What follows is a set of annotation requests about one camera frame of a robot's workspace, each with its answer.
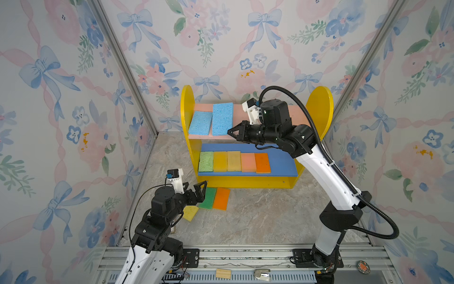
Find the pale yellow sponge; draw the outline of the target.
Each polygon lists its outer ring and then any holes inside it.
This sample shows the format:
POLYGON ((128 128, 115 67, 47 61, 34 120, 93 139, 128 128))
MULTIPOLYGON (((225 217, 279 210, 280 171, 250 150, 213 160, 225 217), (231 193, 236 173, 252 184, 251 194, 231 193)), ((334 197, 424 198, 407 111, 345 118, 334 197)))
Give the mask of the pale yellow sponge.
POLYGON ((228 151, 227 152, 227 171, 228 172, 241 172, 241 152, 240 151, 228 151))

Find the light green sponge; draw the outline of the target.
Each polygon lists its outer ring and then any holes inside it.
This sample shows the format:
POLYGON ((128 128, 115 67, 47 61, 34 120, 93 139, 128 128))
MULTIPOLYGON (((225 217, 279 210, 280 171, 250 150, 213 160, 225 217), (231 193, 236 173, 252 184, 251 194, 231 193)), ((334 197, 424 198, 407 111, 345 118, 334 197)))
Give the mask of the light green sponge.
POLYGON ((202 151, 199 156, 199 172, 213 172, 214 171, 214 152, 202 151))

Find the blue sponge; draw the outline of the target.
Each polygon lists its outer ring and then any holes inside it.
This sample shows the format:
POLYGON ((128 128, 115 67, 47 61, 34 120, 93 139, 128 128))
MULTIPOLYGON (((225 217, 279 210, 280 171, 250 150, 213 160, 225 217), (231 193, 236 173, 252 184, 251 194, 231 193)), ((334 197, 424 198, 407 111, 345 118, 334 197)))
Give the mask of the blue sponge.
POLYGON ((195 111, 189 127, 190 135, 208 136, 211 128, 212 113, 195 111))
POLYGON ((224 136, 232 128, 234 104, 214 104, 212 112, 212 135, 224 136))

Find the pink salmon sponge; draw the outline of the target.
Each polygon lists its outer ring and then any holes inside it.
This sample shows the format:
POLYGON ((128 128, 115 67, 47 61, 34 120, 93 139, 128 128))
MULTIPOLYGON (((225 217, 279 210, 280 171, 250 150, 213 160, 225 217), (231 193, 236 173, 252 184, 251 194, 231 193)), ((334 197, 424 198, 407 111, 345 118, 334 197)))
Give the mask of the pink salmon sponge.
POLYGON ((254 153, 241 153, 241 170, 243 173, 255 173, 257 171, 254 153))

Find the bright yellow sponge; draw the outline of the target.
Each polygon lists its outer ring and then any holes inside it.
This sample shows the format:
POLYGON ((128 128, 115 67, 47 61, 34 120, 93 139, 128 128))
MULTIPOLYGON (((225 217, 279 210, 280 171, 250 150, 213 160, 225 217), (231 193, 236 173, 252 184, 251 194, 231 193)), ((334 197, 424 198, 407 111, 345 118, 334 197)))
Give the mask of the bright yellow sponge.
POLYGON ((226 151, 214 152, 213 171, 216 173, 224 173, 228 170, 228 154, 226 151))

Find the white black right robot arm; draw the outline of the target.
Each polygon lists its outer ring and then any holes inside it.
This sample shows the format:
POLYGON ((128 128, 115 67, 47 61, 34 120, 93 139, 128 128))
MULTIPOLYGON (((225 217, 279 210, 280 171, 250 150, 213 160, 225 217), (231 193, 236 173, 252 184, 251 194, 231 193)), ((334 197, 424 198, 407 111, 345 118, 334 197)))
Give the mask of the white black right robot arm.
POLYGON ((307 124, 294 125, 286 102, 273 99, 242 104, 247 120, 228 130, 236 141, 253 144, 259 150, 279 149, 299 162, 315 178, 330 201, 320 214, 321 231, 310 252, 301 260, 304 267, 334 269, 339 246, 346 231, 362 216, 369 194, 349 188, 335 162, 331 161, 307 109, 302 109, 307 124))

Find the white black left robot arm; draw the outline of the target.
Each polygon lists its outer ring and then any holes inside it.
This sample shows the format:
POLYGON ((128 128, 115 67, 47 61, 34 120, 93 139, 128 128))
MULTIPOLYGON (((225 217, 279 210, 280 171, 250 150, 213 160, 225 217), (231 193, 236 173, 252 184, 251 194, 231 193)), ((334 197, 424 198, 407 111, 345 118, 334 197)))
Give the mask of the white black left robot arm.
POLYGON ((160 284, 164 275, 183 262, 183 243, 169 237, 188 205, 205 200, 208 183, 203 181, 177 193, 171 185, 157 188, 148 209, 130 238, 131 247, 117 284, 160 284))

